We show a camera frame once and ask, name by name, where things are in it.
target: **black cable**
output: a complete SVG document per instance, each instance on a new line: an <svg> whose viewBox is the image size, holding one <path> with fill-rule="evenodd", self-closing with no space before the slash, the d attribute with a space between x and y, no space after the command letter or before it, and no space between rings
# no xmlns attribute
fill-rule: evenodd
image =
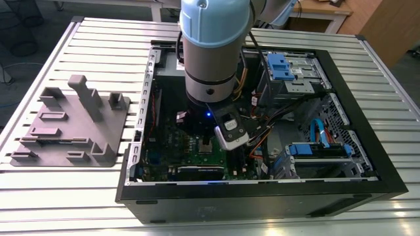
<svg viewBox="0 0 420 236"><path fill-rule="evenodd" d="M248 63L247 63L247 59L245 59L245 55L244 55L244 48L241 48L241 59L243 59L243 64L244 64L244 68L248 68Z"/></svg>
<svg viewBox="0 0 420 236"><path fill-rule="evenodd" d="M179 32L179 35L177 35L177 40L176 40L176 44L175 44L175 54L176 54L176 58L177 58L177 61L184 64L184 58L181 58L180 56L180 52L179 52L179 46L180 46L180 42L181 42L181 36L183 36L183 31Z"/></svg>
<svg viewBox="0 0 420 236"><path fill-rule="evenodd" d="M256 42L256 39L253 37L253 34L252 32L249 31L249 37L251 37L251 40L253 42L253 45L255 45L255 48L257 50L257 53L260 55L260 59L261 59L261 62L263 62L263 66L264 66L264 73L265 73L265 79L267 79L267 88L268 88L268 104L267 104L267 108L265 108L265 111L264 111L264 114L261 117L265 116L265 114L269 112L269 109L271 109L271 99L272 99L272 96L271 96L271 79L269 79L269 70L268 70L268 64L267 64L267 61L265 61L265 58L264 58L264 54L263 54L263 51L261 51L261 48Z"/></svg>

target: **motherboard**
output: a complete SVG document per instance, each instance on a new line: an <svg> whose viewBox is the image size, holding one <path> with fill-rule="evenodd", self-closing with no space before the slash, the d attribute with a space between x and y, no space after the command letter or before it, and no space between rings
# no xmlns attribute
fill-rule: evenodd
<svg viewBox="0 0 420 236"><path fill-rule="evenodd" d="M168 118L148 143L143 168L145 181L199 181L253 179L255 166L245 162L244 150L225 151L216 137L188 135Z"/></svg>

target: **slotted aluminum worktable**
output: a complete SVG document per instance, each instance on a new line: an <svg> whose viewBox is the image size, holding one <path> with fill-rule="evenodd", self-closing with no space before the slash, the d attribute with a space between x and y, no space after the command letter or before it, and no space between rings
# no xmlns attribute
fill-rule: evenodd
<svg viewBox="0 0 420 236"><path fill-rule="evenodd" d="M419 235L419 109L369 45L351 35L255 29L261 45L328 50L364 110L409 193L332 218L143 226L115 203L120 156L111 168L13 167L9 154L41 106L45 86L71 93L67 80L84 74L100 95L129 96L119 153L133 135L151 40L176 40L176 24L85 18L72 22L1 133L0 234L95 231L111 235Z"/></svg>

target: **wire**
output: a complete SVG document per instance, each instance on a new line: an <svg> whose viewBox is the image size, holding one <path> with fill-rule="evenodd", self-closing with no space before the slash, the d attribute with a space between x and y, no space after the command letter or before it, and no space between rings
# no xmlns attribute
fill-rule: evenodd
<svg viewBox="0 0 420 236"><path fill-rule="evenodd" d="M324 97L327 95L327 91L311 94L311 95L304 95L301 96L296 101L293 101L292 103L289 103L288 105L285 105L283 108L280 108L273 115L268 118L264 126L267 127L265 129L261 129L260 133L248 140L248 144L252 143L256 139L259 139L259 137L261 137L264 135L264 133L267 131L271 130L271 128L273 127L276 120L279 118L281 118L285 114L291 113L297 106L300 106L301 103L304 103L307 100L313 99L313 98L320 98Z"/></svg>
<svg viewBox="0 0 420 236"><path fill-rule="evenodd" d="M240 54L241 54L244 69L243 69L243 75L241 75L241 79L240 79L240 85L239 85L237 88L233 90L233 93L239 93L239 92L243 90L244 85L245 85L247 75L248 75L248 64L247 64L247 59L245 59L245 56L244 56L244 49L243 49L243 48L241 48Z"/></svg>
<svg viewBox="0 0 420 236"><path fill-rule="evenodd" d="M255 48L257 50L257 53L260 55L260 59L263 61L263 66L264 66L264 73L265 73L265 79L267 79L267 88L268 88L268 105L267 105L267 109L264 111L264 115L269 112L269 109L271 109L271 99L272 99L272 96L271 96L271 79L269 79L269 70L268 70L268 64L267 64L267 61L265 61L265 58L264 58L264 54L263 54L263 51L261 51L261 48L256 42L256 39L253 37L253 34L252 32L249 31L249 37L251 37L251 40L253 42L253 45L255 45Z"/></svg>
<svg viewBox="0 0 420 236"><path fill-rule="evenodd" d="M261 145L261 143L264 142L264 139L268 137L269 133L271 133L271 130L268 131L268 133L265 134L265 136L261 138L260 142L257 142L255 148L252 149L252 151L251 151L251 153L249 153L249 157L252 156L252 154L253 154L255 150L257 149L257 147L259 147L259 146Z"/></svg>
<svg viewBox="0 0 420 236"><path fill-rule="evenodd" d="M165 8L167 9L167 11L169 12L169 16L172 17L172 18L179 18L179 11L177 10L175 10L175 9L171 9L171 8Z"/></svg>
<svg viewBox="0 0 420 236"><path fill-rule="evenodd" d="M7 66L4 67L4 69L7 69L7 68L9 68L9 67L12 67L12 66L16 66L16 65L44 65L44 64L41 64L41 63L35 63L35 62L21 62L21 63L16 63L16 64L12 64L12 65L7 65Z"/></svg>
<svg viewBox="0 0 420 236"><path fill-rule="evenodd" d="M241 94L243 94L243 91L240 90L236 98L233 99L233 101L236 101L241 97Z"/></svg>
<svg viewBox="0 0 420 236"><path fill-rule="evenodd" d="M4 66L3 66L1 62L0 62L0 67L1 67L1 72L3 72L3 83L7 86L11 86L15 83L15 79L11 78L11 80L8 82L5 81L5 70L4 70Z"/></svg>
<svg viewBox="0 0 420 236"><path fill-rule="evenodd" d="M176 44L175 44L175 54L176 54L177 61L179 61L181 64L184 64L184 58L181 58L180 52L179 52L179 46L180 46L180 42L181 42L181 36L183 36L183 31L180 31L179 34L177 34L177 39L176 39Z"/></svg>
<svg viewBox="0 0 420 236"><path fill-rule="evenodd" d="M149 137L151 137L152 132L153 132L155 123L156 123L155 93L152 93L152 116L153 116L153 123L152 123L152 128L151 128L149 134L147 136L147 140L149 140Z"/></svg>
<svg viewBox="0 0 420 236"><path fill-rule="evenodd" d="M264 159L260 155L251 155L249 157L255 159L261 159L261 160Z"/></svg>
<svg viewBox="0 0 420 236"><path fill-rule="evenodd" d="M15 103L12 103L12 104L1 105L0 108L15 106L15 105L17 105L19 103L20 103L20 102L15 102Z"/></svg>
<svg viewBox="0 0 420 236"><path fill-rule="evenodd" d="M15 83L15 79L11 78L11 80L7 82L5 81L5 69L9 68L9 67L13 67L16 65L44 65L41 63L35 63L35 62L21 62L21 63L15 63L12 65L7 65L7 66L3 66L1 62L0 62L0 67L3 69L3 83L7 85L7 86L11 86L13 83Z"/></svg>

